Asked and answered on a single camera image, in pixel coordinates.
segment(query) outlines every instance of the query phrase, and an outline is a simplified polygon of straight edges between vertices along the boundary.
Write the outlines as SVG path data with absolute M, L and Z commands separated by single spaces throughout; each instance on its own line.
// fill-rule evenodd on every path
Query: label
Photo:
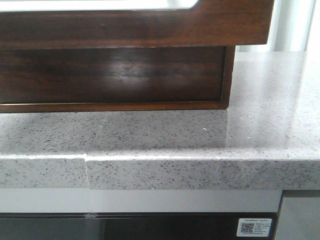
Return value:
M 270 218 L 240 218 L 237 237 L 268 237 L 272 219 Z

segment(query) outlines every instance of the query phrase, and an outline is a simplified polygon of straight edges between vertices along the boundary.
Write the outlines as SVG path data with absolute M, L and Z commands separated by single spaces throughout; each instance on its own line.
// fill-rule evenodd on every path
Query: wooden cabinet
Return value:
M 0 12 L 0 112 L 227 108 L 235 45 L 266 43 L 272 8 Z

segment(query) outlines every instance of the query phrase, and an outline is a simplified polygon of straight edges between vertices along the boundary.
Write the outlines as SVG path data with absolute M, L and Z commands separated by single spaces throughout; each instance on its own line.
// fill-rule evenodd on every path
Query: countertop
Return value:
M 237 53 L 226 110 L 0 114 L 0 188 L 320 190 L 319 66 Z

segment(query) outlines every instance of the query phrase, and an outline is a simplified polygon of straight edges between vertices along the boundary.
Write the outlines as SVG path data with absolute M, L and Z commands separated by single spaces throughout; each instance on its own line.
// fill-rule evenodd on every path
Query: qr code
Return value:
M 255 224 L 254 223 L 245 223 L 241 224 L 241 233 L 242 234 L 251 234 L 254 232 Z

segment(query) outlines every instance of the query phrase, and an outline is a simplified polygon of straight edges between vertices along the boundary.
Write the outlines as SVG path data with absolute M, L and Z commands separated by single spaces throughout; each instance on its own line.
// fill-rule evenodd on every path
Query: speckled gray countertop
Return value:
M 319 66 L 237 53 L 227 110 L 0 114 L 0 188 L 320 190 Z

